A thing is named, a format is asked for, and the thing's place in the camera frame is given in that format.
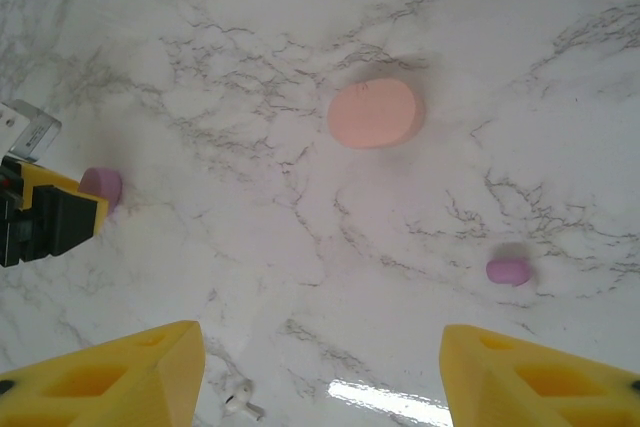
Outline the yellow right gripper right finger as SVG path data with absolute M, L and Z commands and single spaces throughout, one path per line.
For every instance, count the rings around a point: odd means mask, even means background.
M 639 375 L 471 325 L 443 329 L 455 426 L 637 426 Z

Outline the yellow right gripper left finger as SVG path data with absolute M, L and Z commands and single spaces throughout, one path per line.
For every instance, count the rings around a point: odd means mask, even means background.
M 196 321 L 179 321 L 1 375 L 4 426 L 189 426 L 204 375 Z

